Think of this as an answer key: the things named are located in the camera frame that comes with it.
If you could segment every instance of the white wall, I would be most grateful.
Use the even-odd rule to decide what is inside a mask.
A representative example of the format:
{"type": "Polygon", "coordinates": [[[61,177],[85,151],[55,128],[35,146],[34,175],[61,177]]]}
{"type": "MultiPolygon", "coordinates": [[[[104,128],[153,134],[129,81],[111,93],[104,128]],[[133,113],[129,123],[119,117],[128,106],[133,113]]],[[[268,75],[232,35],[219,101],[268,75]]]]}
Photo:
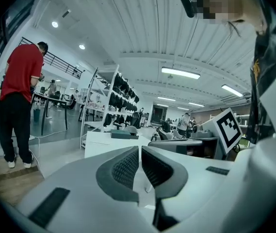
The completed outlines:
{"type": "Polygon", "coordinates": [[[166,114],[166,120],[170,118],[171,120],[175,121],[177,118],[182,117],[186,112],[189,113],[185,110],[179,110],[176,108],[169,107],[166,114]]]}

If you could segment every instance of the chair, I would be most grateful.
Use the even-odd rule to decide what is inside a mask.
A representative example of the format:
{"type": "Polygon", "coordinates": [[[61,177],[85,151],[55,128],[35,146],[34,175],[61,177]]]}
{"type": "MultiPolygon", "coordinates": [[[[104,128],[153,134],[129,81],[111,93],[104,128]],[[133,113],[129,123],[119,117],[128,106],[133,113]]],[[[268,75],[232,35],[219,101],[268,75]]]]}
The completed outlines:
{"type": "Polygon", "coordinates": [[[45,92],[46,92],[45,87],[41,87],[40,93],[44,94],[45,92]]]}
{"type": "Polygon", "coordinates": [[[176,138],[176,139],[184,139],[185,137],[180,135],[177,130],[173,130],[173,139],[176,138]]]}

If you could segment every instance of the shelving unit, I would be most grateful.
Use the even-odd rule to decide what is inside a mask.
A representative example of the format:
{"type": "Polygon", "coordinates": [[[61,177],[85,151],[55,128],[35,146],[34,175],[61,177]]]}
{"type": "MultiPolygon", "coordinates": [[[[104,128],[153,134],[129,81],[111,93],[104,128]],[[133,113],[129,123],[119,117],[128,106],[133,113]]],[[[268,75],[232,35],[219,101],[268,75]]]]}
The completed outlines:
{"type": "Polygon", "coordinates": [[[108,94],[106,95],[107,90],[103,91],[102,89],[100,89],[101,92],[102,92],[102,94],[103,94],[103,96],[106,97],[106,102],[105,102],[105,104],[104,104],[104,110],[102,110],[102,108],[94,108],[93,106],[88,106],[88,102],[89,102],[89,99],[90,99],[90,92],[91,92],[92,90],[95,90],[95,89],[92,88],[94,82],[96,82],[96,83],[98,84],[98,86],[100,87],[100,81],[96,78],[97,70],[95,71],[94,76],[93,76],[92,79],[91,79],[89,88],[88,88],[88,90],[87,90],[87,98],[86,98],[86,103],[85,103],[86,106],[84,106],[84,109],[83,109],[83,112],[82,112],[82,122],[84,122],[84,123],[81,124],[80,148],[82,148],[82,147],[85,148],[85,137],[87,136],[87,133],[84,134],[84,125],[89,125],[89,126],[93,127],[94,129],[93,129],[92,131],[95,131],[95,130],[97,130],[97,129],[100,129],[101,132],[105,132],[105,131],[108,131],[108,130],[111,129],[111,125],[108,126],[108,127],[103,127],[103,124],[104,124],[104,122],[105,122],[105,118],[106,118],[107,114],[116,115],[116,116],[117,116],[117,115],[121,115],[121,116],[124,116],[124,117],[126,117],[127,115],[132,115],[132,114],[133,114],[133,112],[126,111],[124,108],[122,109],[121,112],[118,112],[118,111],[109,111],[109,102],[110,102],[110,97],[111,97],[111,94],[112,94],[112,93],[114,93],[116,96],[119,96],[120,98],[122,98],[122,99],[125,100],[126,102],[135,104],[135,103],[134,103],[134,99],[131,99],[131,98],[126,99],[126,98],[124,98],[122,95],[120,95],[120,94],[118,94],[117,92],[113,91],[113,86],[114,86],[114,82],[115,82],[115,77],[116,77],[117,73],[119,73],[119,72],[118,72],[118,69],[119,69],[119,65],[117,65],[117,68],[116,68],[116,70],[115,70],[115,72],[114,72],[114,75],[113,75],[113,78],[112,78],[112,81],[111,81],[111,84],[110,84],[110,89],[109,89],[108,94]],[[85,117],[86,117],[86,111],[87,111],[87,109],[102,112],[102,113],[103,113],[103,119],[102,119],[102,121],[95,121],[95,122],[93,122],[93,121],[91,121],[91,122],[86,121],[86,122],[85,122],[85,117]]]}

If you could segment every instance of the man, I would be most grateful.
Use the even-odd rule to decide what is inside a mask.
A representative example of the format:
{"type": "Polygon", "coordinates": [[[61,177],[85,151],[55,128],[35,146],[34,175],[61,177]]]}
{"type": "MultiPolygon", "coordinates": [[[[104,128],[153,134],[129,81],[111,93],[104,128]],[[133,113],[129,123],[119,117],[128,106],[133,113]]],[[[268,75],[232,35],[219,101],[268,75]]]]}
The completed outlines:
{"type": "Polygon", "coordinates": [[[190,116],[188,115],[188,113],[185,113],[181,117],[180,122],[178,123],[178,133],[180,135],[182,135],[182,136],[186,135],[186,130],[189,125],[189,120],[190,120],[190,116]]]}
{"type": "Polygon", "coordinates": [[[55,80],[51,80],[49,87],[47,88],[47,96],[50,97],[51,95],[55,95],[57,86],[55,84],[55,80]]]}
{"type": "Polygon", "coordinates": [[[43,56],[48,51],[44,42],[20,45],[7,60],[5,79],[0,97],[0,143],[9,168],[15,167],[15,152],[12,141],[14,129],[19,156],[25,168],[31,167],[29,152],[31,90],[35,87],[43,65],[43,56]]]}

